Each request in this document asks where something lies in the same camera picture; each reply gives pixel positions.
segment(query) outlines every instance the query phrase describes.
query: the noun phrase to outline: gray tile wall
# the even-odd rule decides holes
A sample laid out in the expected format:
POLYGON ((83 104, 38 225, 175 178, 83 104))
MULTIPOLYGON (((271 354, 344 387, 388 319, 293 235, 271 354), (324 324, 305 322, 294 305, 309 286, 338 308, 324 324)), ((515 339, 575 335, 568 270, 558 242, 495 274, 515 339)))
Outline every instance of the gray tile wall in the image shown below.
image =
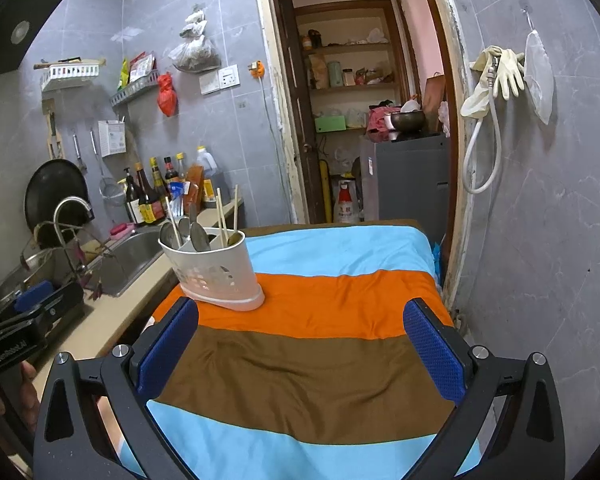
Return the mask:
MULTIPOLYGON (((122 46, 110 37, 121 25, 122 0, 63 0, 33 41, 20 68, 0 75, 0 281, 18 265, 20 251, 29 240, 22 211, 24 192, 31 175, 48 160, 41 71, 32 68, 42 58, 107 58, 107 66, 92 86, 48 92, 45 97, 55 99, 57 127, 69 160, 75 161, 71 134, 75 131, 79 137, 89 168, 86 179, 96 214, 93 227, 101 235, 108 234, 112 221, 98 193, 100 171, 86 121, 114 118, 108 99, 118 84, 122 46)), ((120 212, 111 211, 110 215, 120 219, 120 212)))
MULTIPOLYGON (((185 152, 188 161, 193 162, 196 147, 204 144, 221 168, 231 195, 235 184, 240 185, 245 225, 288 223, 288 194, 283 192, 262 90, 247 70, 251 61, 266 64, 256 0, 124 0, 123 25, 141 31, 124 42, 126 57, 132 59, 143 50, 153 50, 160 72, 171 73, 178 94, 178 111, 171 118, 158 109, 156 91, 128 106, 139 156, 145 165, 151 156, 162 160, 177 152, 185 152), (195 4, 205 9, 205 33, 218 48, 222 66, 238 65, 240 86, 203 96, 199 75, 179 72, 171 64, 168 53, 181 42, 178 33, 195 4)), ((268 75, 264 88, 282 160, 268 75)), ((287 188, 288 177, 283 177, 287 188)))
POLYGON ((456 307, 496 354, 547 355, 571 478, 600 442, 600 17, 588 0, 455 1, 470 59, 523 52, 527 4, 555 72, 548 126, 526 95, 499 105, 502 176, 476 201, 456 307))

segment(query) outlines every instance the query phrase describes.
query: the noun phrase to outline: water hose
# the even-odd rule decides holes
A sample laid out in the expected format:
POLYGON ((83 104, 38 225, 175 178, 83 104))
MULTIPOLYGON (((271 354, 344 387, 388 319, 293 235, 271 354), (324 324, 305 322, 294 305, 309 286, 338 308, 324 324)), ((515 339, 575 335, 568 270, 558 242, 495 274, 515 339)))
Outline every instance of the water hose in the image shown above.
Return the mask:
POLYGON ((491 110, 491 117, 493 119, 493 135, 496 139, 496 159, 493 163, 493 171, 491 171, 487 181, 476 189, 472 188, 469 179, 469 161, 471 160, 472 153, 474 152, 475 143, 478 140, 478 134, 480 134, 480 128, 484 122, 484 119, 480 119, 475 125, 474 132, 471 135, 469 145, 467 146, 466 153, 464 154, 464 162, 462 163, 462 185, 467 192, 472 195, 477 195, 489 189, 489 186, 493 184, 493 181, 496 179, 502 164, 502 138, 500 137, 500 123, 498 122, 496 104, 493 98, 493 82, 495 80, 495 75, 496 71, 494 67, 490 67, 487 73, 487 79, 489 81, 489 108, 491 110))

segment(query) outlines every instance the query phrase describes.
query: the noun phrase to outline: stainless steel sink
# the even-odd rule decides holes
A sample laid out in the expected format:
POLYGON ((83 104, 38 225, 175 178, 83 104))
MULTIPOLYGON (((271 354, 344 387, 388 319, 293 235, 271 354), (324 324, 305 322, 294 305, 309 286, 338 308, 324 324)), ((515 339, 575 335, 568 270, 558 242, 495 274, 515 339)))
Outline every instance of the stainless steel sink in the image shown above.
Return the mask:
POLYGON ((162 254, 159 233, 160 227, 140 228, 112 245, 88 265, 93 277, 87 288, 93 289, 101 280, 103 294, 120 296, 162 254))

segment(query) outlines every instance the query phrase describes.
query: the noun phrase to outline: light blue stripe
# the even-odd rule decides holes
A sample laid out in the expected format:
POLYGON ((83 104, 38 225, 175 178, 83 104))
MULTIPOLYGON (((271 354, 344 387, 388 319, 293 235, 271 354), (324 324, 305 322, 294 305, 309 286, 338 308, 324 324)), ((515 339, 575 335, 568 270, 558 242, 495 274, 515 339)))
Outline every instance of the light blue stripe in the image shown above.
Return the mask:
POLYGON ((436 270, 427 237, 408 226, 306 229, 247 238, 255 272, 359 276, 376 270, 436 270))
MULTIPOLYGON (((147 406, 200 480, 399 480, 434 437, 355 446, 304 444, 286 434, 224 424, 152 400, 147 406)), ((120 459, 142 474, 126 442, 120 459)), ((459 472, 478 462, 476 441, 459 472)))

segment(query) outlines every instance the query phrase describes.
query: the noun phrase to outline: kitchen counter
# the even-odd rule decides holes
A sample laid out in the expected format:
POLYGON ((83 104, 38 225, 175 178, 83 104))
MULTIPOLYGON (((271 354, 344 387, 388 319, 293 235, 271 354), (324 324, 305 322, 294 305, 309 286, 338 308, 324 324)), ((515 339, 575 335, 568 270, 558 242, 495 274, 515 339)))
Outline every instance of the kitchen counter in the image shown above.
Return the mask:
MULTIPOLYGON (((234 207, 233 200, 225 205, 222 211, 224 216, 232 215, 234 207)), ((217 226, 216 210, 202 210, 198 215, 198 223, 202 227, 217 226)), ((168 279, 170 272, 171 264, 162 254, 118 298, 102 295, 98 300, 91 301, 88 299, 91 291, 85 290, 85 316, 67 331, 62 341, 46 350, 46 361, 42 365, 38 364, 39 371, 33 381, 38 397, 42 398, 51 363, 58 352, 70 352, 76 360, 106 354, 168 279)))

